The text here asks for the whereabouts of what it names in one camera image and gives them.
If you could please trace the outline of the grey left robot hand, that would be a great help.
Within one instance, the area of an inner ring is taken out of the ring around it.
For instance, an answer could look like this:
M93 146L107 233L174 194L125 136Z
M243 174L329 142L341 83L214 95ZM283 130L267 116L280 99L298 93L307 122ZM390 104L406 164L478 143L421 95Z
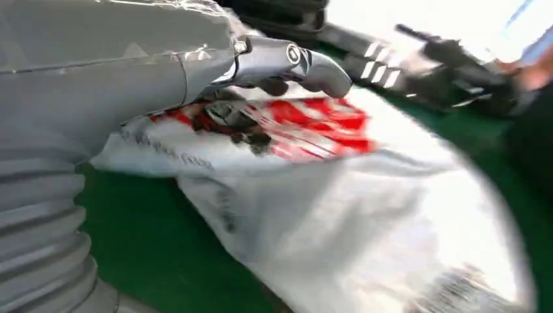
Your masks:
M351 89L322 53L236 35L214 1L2 1L1 168L73 167L137 115L289 81L334 98Z

